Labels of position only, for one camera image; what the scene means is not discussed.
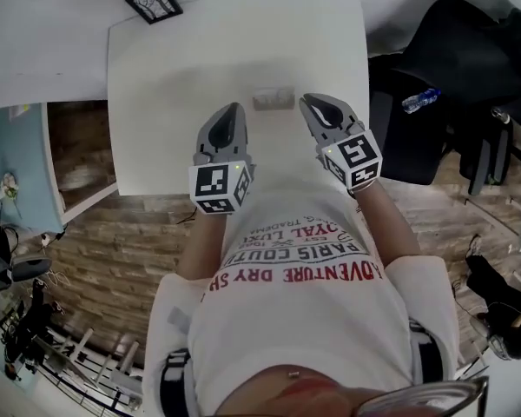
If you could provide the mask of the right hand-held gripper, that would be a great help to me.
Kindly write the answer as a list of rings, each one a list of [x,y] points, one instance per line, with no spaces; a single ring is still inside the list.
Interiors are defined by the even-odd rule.
[[[315,141],[333,142],[322,147],[319,155],[325,169],[347,190],[360,190],[380,177],[383,159],[374,135],[365,130],[365,124],[345,101],[306,93],[299,106]],[[343,139],[343,131],[356,134]]]

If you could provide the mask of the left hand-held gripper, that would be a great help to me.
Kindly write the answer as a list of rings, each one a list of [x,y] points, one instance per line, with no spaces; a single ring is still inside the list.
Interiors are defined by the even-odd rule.
[[[204,215],[238,211],[254,180],[246,115],[239,103],[222,107],[205,122],[193,161],[188,169],[189,195],[197,209]]]

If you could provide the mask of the person's left forearm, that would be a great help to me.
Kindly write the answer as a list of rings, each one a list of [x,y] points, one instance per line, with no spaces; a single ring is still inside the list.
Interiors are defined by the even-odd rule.
[[[197,213],[176,269],[180,277],[188,281],[214,277],[221,266],[227,219],[226,215]]]

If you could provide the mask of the person's right forearm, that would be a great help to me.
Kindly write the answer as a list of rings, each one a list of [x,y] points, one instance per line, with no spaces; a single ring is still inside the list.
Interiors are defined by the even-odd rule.
[[[351,194],[385,267],[401,257],[422,255],[416,235],[378,180],[352,190]]]

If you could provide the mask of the black office chair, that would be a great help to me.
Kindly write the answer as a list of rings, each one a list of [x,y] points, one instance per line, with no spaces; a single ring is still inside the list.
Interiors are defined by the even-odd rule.
[[[513,9],[498,22],[492,38],[510,60],[511,68],[521,78],[521,10]],[[521,91],[515,96],[501,96],[481,104],[478,113],[475,146],[466,146],[459,172],[468,178],[469,194],[478,195],[485,185],[501,185],[514,156],[521,162],[521,149],[513,144],[513,126],[521,126]]]
[[[370,123],[385,178],[431,184],[446,149],[465,156],[477,144],[481,104],[520,93],[521,78],[492,38],[508,15],[438,0],[403,51],[369,58]],[[402,102],[427,89],[441,90],[437,101],[407,114]]]

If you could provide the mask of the clear plastic water bottle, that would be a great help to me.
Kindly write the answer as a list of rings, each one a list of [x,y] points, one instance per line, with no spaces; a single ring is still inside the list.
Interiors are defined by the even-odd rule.
[[[427,89],[415,96],[407,97],[402,102],[402,108],[407,114],[412,114],[426,105],[435,103],[440,95],[440,89]]]

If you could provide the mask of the light blue table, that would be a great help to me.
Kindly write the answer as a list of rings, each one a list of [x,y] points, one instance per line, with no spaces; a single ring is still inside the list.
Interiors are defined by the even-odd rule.
[[[0,200],[0,222],[36,234],[63,231],[45,103],[31,104],[15,117],[9,107],[0,109],[0,182],[7,173],[18,193],[14,201]]]

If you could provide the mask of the person's white printed shirt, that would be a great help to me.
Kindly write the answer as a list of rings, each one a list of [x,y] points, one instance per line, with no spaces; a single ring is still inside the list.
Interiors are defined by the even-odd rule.
[[[306,367],[346,387],[408,387],[422,377],[412,339],[419,329],[437,343],[439,377],[451,379],[458,317],[441,258],[377,259],[340,192],[252,194],[229,218],[213,275],[162,278],[148,325],[144,409],[164,417],[162,374],[181,349],[189,352],[205,415],[279,365]]]

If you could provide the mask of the white artificial flower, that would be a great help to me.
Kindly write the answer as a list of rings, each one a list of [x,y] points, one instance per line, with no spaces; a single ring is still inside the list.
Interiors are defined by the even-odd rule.
[[[14,206],[18,216],[21,216],[18,206],[16,204],[19,187],[13,174],[7,172],[3,175],[0,183],[0,188],[3,192],[3,198],[8,199],[9,202]]]

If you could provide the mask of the dark round seat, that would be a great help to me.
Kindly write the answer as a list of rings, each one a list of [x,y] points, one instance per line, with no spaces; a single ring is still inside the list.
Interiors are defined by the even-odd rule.
[[[46,274],[52,265],[49,257],[42,255],[23,255],[16,257],[11,262],[11,280],[21,282],[32,280]]]

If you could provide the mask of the white rack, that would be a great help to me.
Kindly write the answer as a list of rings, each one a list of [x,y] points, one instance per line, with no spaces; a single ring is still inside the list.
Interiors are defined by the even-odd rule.
[[[142,370],[134,366],[139,343],[130,342],[122,354],[102,354],[89,345],[93,334],[89,328],[74,340],[49,328],[36,340],[44,351],[39,371],[94,417],[136,417],[142,407]]]

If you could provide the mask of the black equipment pile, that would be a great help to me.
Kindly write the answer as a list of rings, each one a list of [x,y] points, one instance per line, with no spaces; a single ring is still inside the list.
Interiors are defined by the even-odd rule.
[[[8,374],[14,370],[15,363],[23,351],[49,325],[51,317],[55,314],[65,315],[58,301],[44,303],[44,290],[47,287],[45,281],[38,278],[33,280],[29,311],[4,343],[4,367]]]

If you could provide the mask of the person's glasses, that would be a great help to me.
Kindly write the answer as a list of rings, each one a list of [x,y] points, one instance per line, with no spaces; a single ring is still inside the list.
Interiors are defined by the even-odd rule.
[[[372,398],[355,417],[485,417],[489,378],[442,381]]]

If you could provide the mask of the black picture frame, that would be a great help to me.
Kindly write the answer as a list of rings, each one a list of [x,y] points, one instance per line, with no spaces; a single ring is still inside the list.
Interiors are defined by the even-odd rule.
[[[125,0],[125,2],[149,25],[183,13],[177,0]]]

